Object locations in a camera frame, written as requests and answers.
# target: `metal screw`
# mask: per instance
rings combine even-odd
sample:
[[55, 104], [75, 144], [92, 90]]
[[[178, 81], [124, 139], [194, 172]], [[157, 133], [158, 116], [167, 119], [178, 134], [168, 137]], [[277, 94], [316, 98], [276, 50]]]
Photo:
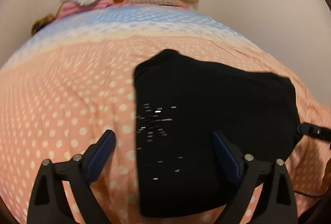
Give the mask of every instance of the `metal screw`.
[[279, 166], [284, 165], [284, 161], [282, 159], [277, 159], [276, 162]]
[[74, 155], [74, 156], [72, 157], [72, 159], [73, 159], [74, 161], [80, 161], [80, 160], [82, 159], [82, 155], [81, 155], [81, 154], [76, 154], [76, 155]]
[[251, 154], [246, 154], [245, 155], [245, 160], [252, 161], [253, 159], [254, 159], [253, 155], [251, 155]]
[[42, 161], [42, 165], [43, 165], [43, 166], [47, 166], [47, 165], [49, 165], [50, 163], [51, 163], [51, 161], [50, 161], [49, 159], [45, 159], [45, 160]]

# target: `black fabric cover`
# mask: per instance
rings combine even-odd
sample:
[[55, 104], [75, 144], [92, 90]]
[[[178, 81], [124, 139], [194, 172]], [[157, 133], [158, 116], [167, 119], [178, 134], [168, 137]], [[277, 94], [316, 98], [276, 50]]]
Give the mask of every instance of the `black fabric cover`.
[[167, 49], [137, 66], [134, 86], [143, 216], [195, 214], [233, 197], [236, 187], [213, 153], [213, 130], [261, 161], [286, 160], [301, 139], [288, 78]]

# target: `pink pillowcase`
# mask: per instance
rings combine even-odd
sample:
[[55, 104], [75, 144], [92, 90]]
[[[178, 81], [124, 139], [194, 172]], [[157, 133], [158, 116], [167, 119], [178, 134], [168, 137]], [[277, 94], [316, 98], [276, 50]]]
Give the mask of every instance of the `pink pillowcase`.
[[56, 18], [56, 20], [63, 19], [67, 16], [78, 14], [81, 12], [91, 11], [91, 10], [100, 10], [108, 6], [113, 5], [115, 2], [113, 0], [99, 0], [92, 5], [88, 6], [79, 6], [74, 2], [65, 2], [62, 6], [62, 9]]

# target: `pink polka dot blanket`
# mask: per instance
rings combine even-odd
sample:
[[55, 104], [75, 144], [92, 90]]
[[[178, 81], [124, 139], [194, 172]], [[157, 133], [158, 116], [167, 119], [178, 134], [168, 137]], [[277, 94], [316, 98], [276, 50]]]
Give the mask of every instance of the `pink polka dot blanket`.
[[[117, 145], [92, 191], [114, 224], [213, 223], [222, 208], [197, 215], [148, 219], [139, 213], [135, 163], [137, 64], [170, 48], [202, 61], [289, 77], [302, 122], [331, 127], [328, 108], [314, 100], [300, 79], [242, 35], [204, 15], [162, 6], [109, 7], [54, 22], [27, 41], [0, 71], [0, 196], [19, 223], [26, 223], [29, 197], [43, 159], [69, 160], [106, 129]], [[329, 145], [304, 137], [287, 159], [294, 189], [311, 195], [327, 187]], [[82, 217], [69, 185], [66, 195]], [[242, 223], [257, 204], [257, 187]], [[299, 215], [316, 199], [296, 195]]]

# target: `blue pad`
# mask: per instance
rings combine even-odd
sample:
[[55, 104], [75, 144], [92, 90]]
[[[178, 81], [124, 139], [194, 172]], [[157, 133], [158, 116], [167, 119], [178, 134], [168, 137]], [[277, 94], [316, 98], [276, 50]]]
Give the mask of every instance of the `blue pad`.
[[107, 130], [96, 144], [90, 145], [86, 150], [83, 155], [82, 172], [88, 184], [97, 181], [115, 146], [115, 133]]
[[241, 150], [231, 144], [220, 131], [212, 132], [212, 145], [226, 178], [236, 186], [241, 183], [244, 161]]

